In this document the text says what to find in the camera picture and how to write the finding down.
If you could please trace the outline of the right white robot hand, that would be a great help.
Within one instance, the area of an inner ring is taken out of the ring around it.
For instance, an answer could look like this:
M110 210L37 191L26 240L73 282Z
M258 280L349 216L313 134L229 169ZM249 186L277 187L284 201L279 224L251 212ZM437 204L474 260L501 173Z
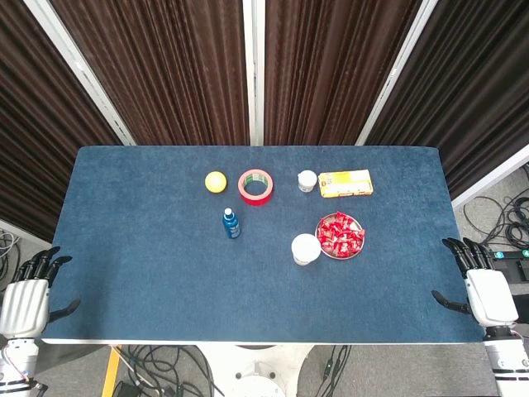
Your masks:
M455 258L467 293L467 302L449 301L440 292L432 296L441 306L462 314L468 314L482 328L511 327L518 320L518 311L504 274L495 270L493 258L487 249L465 237L441 240Z

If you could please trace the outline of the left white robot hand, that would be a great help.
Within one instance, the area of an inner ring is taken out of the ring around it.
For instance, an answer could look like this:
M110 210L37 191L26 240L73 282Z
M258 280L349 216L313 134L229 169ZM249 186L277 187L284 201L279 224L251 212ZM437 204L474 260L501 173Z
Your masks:
M48 324L79 307L75 299L65 308L50 311L50 289L61 266L72 260L59 256L59 251L58 246L39 251L16 270L2 300L1 334L6 339L37 338Z

